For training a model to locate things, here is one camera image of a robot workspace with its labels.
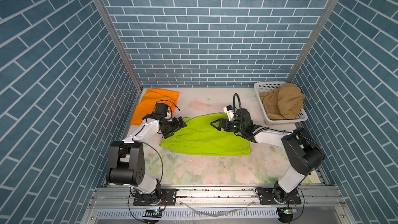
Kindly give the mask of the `aluminium corner post left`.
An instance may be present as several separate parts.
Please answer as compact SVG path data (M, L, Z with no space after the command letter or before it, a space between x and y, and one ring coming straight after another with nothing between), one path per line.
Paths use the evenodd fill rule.
M118 36L118 33L113 25L113 22L111 20L111 17L106 9L106 6L105 6L103 0L92 0L92 1L98 11L100 18L102 19L102 21L104 23L106 29L109 32L109 35L114 43L114 46L116 47L116 50L117 50L118 54L120 55L121 61L125 65L127 72L129 74L130 78L132 79L132 82L133 82L135 88L137 89L137 91L139 93L141 93L143 90L143 87L141 86L141 84L139 82L139 79L133 69L133 66L131 64L129 57L127 56L125 48L123 47L123 44Z

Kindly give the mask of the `aluminium corner post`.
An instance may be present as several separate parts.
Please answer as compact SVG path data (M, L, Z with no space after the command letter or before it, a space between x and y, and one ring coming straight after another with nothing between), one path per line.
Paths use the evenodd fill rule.
M332 14L334 8L337 6L338 2L339 2L339 0L328 0L328 2L326 3L322 14L320 15L317 23L315 24L313 31L310 33L307 42L303 46L303 49L302 49L300 55L297 57L297 60L286 79L287 83L293 82L293 79L299 72L301 66L303 65L304 61L306 60L309 52L311 51L312 47L314 46L317 38L319 37L321 31L323 30L324 26L326 25L329 17L331 16L331 14Z
M100 18L102 19L102 21L104 23L106 29L109 32L109 35L114 43L114 46L116 47L116 50L117 50L118 54L120 55L121 61L125 65L127 72L129 74L130 78L132 79L132 82L133 82L135 88L137 89L137 91L139 93L141 93L143 90L143 87L141 86L141 84L139 82L139 79L133 69L133 66L131 64L129 57L127 56L125 48L123 47L123 44L118 36L118 33L113 25L113 22L111 20L111 17L106 9L106 6L105 6L103 0L92 0L92 1L98 11Z

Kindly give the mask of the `aluminium corner post right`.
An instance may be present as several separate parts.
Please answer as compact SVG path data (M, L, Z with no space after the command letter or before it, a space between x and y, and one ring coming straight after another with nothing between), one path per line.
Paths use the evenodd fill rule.
M320 15L317 23L315 24L313 31L310 33L307 42L303 46L303 49L302 49L300 55L297 57L297 60L286 79L287 83L293 82L293 79L299 72L301 66L303 65L304 61L306 60L309 52L311 51L312 47L314 46L317 38L319 37L321 31L323 30L324 26L326 25L329 17L331 16L331 14L332 14L334 8L337 6L338 2L339 2L339 0L328 0L328 2L326 3L322 14Z

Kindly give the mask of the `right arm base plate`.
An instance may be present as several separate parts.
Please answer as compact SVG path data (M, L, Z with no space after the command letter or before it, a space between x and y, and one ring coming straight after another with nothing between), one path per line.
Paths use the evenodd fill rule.
M254 192L258 196L261 205L302 204L297 188L290 193L286 193L280 188L257 187Z

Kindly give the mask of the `neon green shorts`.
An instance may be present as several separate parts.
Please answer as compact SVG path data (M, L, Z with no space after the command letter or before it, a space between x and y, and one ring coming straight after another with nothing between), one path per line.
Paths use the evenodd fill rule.
M162 148L198 156L248 156L250 142L232 132L218 131L210 125L218 119L228 119L226 113L215 113L195 118L184 118L186 127L178 130L170 138L163 138Z

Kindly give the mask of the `tan brown shorts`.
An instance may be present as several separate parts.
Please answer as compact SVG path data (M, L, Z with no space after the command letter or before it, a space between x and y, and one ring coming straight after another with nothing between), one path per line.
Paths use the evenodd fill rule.
M304 108L306 98L295 84L284 84L269 92L261 92L260 100L270 120L293 120Z

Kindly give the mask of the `white plastic laundry basket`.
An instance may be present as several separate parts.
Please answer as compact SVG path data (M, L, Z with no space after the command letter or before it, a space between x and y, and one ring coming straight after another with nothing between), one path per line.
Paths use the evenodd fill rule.
M256 97L267 124L294 124L308 119L304 111L305 94L295 84L255 83Z

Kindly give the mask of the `aluminium front rail frame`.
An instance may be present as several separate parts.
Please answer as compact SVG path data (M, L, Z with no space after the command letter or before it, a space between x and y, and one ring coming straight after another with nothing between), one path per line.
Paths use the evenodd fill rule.
M134 206L129 187L96 188L84 215L85 224L352 224L354 218L336 186L302 185L302 204L261 205L254 185L165 186L176 188L174 206ZM221 217L197 215L179 201L199 211L245 208Z

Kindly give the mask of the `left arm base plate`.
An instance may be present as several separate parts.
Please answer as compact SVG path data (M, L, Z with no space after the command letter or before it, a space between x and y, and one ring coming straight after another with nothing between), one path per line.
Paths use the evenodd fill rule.
M165 188L156 190L153 194L134 193L134 206L155 206L166 205L174 206L177 198L176 188Z

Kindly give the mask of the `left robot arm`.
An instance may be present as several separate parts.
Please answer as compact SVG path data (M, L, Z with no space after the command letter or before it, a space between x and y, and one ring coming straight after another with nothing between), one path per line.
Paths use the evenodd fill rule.
M165 119L146 116L133 134L119 142L112 142L108 149L106 181L115 185L129 185L141 194L155 194L160 180L146 173L144 145L155 134L165 139L187 125L182 117Z

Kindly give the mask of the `orange shorts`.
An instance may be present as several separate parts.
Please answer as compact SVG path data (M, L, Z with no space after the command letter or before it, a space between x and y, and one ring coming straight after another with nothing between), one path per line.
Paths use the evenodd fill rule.
M137 105L130 124L136 126L141 125L143 117L153 112L156 102L172 106L173 104L177 104L178 97L179 93L176 91L148 89Z

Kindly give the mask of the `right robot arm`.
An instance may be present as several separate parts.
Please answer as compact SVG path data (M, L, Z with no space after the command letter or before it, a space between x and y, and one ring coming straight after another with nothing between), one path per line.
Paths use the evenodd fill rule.
M218 119L210 125L218 131L232 132L248 141L278 146L285 150L290 165L274 184L273 190L274 200L280 204L290 200L299 184L321 165L325 157L320 146L303 128L285 131L228 119Z

